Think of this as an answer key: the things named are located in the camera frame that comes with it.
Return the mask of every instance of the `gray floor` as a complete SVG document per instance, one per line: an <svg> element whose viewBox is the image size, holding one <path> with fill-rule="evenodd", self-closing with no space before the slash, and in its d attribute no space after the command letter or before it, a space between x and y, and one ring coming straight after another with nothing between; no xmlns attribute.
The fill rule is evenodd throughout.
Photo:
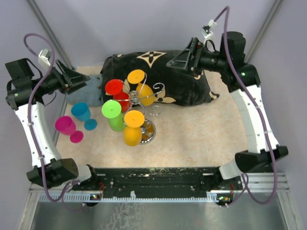
<svg viewBox="0 0 307 230"><path fill-rule="evenodd" d="M79 208L79 203L67 203ZM285 230L276 198L258 205L248 195L230 208L214 203L101 203L74 213L39 203L31 230Z"/></svg>

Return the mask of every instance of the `white wall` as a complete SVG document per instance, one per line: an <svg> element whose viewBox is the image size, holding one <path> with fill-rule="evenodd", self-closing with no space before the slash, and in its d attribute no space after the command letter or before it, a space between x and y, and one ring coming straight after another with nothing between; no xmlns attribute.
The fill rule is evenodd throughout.
<svg viewBox="0 0 307 230"><path fill-rule="evenodd" d="M5 102L6 84L11 79L4 64L20 58L37 59L25 48L23 36L34 32L44 35L40 24L24 0L6 1L0 7L0 229L14 230L21 217L30 183L26 172L31 170L31 153L26 136L14 111ZM38 38L29 38L36 52L47 47ZM47 107L47 121L53 126L58 97Z"/></svg>
<svg viewBox="0 0 307 230"><path fill-rule="evenodd" d="M247 50L274 0L36 0L74 65L135 51L179 49L230 5L229 30L242 32ZM224 17L215 28L220 44Z"/></svg>
<svg viewBox="0 0 307 230"><path fill-rule="evenodd" d="M263 101L279 142L289 155L278 163L307 228L307 1L284 1L255 53Z"/></svg>

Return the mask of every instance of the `table top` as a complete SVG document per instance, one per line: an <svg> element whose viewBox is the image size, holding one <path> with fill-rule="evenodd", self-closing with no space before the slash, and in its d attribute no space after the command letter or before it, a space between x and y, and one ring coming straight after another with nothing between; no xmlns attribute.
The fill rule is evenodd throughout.
<svg viewBox="0 0 307 230"><path fill-rule="evenodd" d="M83 74L98 74L102 66L78 67ZM156 127L156 137L145 145L129 147L123 133L110 129L100 107L91 107L91 118L98 122L93 131L71 115L67 104L65 115L76 123L84 139L71 143L59 135L57 149L62 158L73 158L77 164L107 167L210 167L229 162L234 155L247 149L245 130L236 103L222 83L220 74L205 72L211 90L220 97L211 103L181 107L162 104L158 116L146 115Z"/></svg>

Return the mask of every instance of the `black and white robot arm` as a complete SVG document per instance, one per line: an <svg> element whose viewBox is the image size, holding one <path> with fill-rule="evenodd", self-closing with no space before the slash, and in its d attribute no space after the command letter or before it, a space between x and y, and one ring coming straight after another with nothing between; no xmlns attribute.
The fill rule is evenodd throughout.
<svg viewBox="0 0 307 230"><path fill-rule="evenodd" d="M46 55L47 52L42 51L40 53L39 63L43 67L48 68L50 64ZM43 102L45 94L52 94L56 90L63 94L72 93L85 86L86 81L90 78L67 68L57 60L56 64L61 73L53 67L46 80L38 88L31 105L32 122L30 124L28 123L28 101L33 88L40 79L32 79L34 74L28 65L28 61L28 59L24 58L5 64L12 78L7 85L6 101L22 123L31 150L33 170L27 173L28 179L35 184L43 186L42 167L44 167L47 188L59 186L70 180L80 182L91 180L95 177L91 166L77 165L73 159L62 159L46 123L45 105ZM33 128L39 150L43 157L40 157L38 154L30 126Z"/></svg>
<svg viewBox="0 0 307 230"><path fill-rule="evenodd" d="M177 57L170 60L167 66L178 69L178 71L192 71L196 74L201 74L203 70L219 72L223 83L228 87L229 93L237 104L247 136L248 149L236 153L234 159L218 168L215 183L222 184L223 181L233 177L252 173L263 166L270 165L272 152L274 159L278 160L288 154L288 149L286 146L279 145L269 125L256 68L244 62L245 38L239 32L227 32L227 50L224 46L225 36L223 34L220 51L217 51L214 43L209 40L212 36L212 25L214 22L211 20L208 26L203 27L204 42L200 42L198 38L192 38L188 46ZM213 44L214 51L207 48L208 42ZM229 63L226 52L229 52L232 63ZM234 68L244 87L234 76Z"/></svg>

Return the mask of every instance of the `black wire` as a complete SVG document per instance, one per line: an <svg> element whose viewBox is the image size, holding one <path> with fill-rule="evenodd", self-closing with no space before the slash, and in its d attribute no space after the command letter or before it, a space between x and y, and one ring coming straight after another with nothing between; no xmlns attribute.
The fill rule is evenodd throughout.
<svg viewBox="0 0 307 230"><path fill-rule="evenodd" d="M215 44L214 44L214 42L213 42L212 40L207 40L207 41L206 41L206 43L205 43L206 48L208 49L208 44L207 44L208 42L211 43L211 45L212 45L212 47L213 47L213 50L216 52Z"/></svg>
<svg viewBox="0 0 307 230"><path fill-rule="evenodd" d="M57 92L54 91L54 93L55 93L55 94L54 94L54 97L52 98L51 102L49 102L48 104L46 104L45 107L46 107L47 105L51 104L51 103L54 101L54 99L56 99L56 97L57 97Z"/></svg>
<svg viewBox="0 0 307 230"><path fill-rule="evenodd" d="M34 64L33 64L33 62L32 62L30 59L26 58L26 60L27 60L28 62L30 62L30 63L31 63L31 65L32 65L32 66L33 66L35 69L37 69L37 71L38 71L38 73L39 73L40 78L43 78L43 74L42 74L42 72L39 70L39 68L38 68L38 67L36 67L36 65L34 65Z"/></svg>

